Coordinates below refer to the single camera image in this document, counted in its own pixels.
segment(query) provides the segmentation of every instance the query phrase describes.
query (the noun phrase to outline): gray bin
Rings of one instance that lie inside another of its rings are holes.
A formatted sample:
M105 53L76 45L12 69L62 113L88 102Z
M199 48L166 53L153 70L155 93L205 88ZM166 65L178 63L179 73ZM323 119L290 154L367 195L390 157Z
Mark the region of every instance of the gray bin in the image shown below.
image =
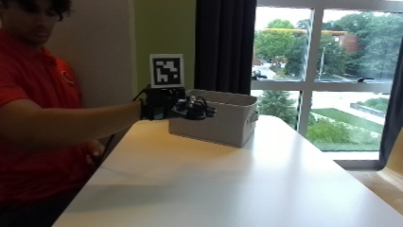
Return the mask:
M203 90L190 90L187 95L202 96L217 114L201 121L169 119L169 133L241 148L258 120L257 97Z

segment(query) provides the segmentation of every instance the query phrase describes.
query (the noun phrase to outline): black glove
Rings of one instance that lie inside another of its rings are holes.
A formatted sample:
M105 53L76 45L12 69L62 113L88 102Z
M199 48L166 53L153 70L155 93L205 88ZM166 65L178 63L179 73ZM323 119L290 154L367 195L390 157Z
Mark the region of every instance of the black glove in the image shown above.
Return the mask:
M203 98L186 96L182 87L158 89L148 86L142 93L146 94L146 98L140 99L141 119L161 120L181 117L203 120L215 114L215 109L207 107Z

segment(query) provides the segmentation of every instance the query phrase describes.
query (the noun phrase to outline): dark hair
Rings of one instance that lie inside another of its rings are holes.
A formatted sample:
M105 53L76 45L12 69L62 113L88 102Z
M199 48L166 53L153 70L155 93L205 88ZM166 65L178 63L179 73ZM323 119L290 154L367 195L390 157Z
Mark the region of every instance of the dark hair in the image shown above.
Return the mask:
M4 7L8 7L11 1L16 2L25 9L36 8L34 0L0 0ZM49 0L52 3L52 10L58 14L60 19L62 21L62 14L69 15L72 12L72 1L70 0Z

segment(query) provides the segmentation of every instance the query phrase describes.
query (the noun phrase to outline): glass pane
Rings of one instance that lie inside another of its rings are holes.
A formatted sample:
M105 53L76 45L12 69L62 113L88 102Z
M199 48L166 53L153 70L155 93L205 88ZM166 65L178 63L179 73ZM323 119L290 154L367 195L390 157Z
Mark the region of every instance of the glass pane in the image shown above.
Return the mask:
M295 129L299 92L253 90L251 95L258 97L259 114L279 117Z
M322 151L379 151L390 95L314 92L306 138Z
M391 82L402 35L402 13L327 9L316 79Z
M302 80L310 17L310 9L257 7L251 79Z

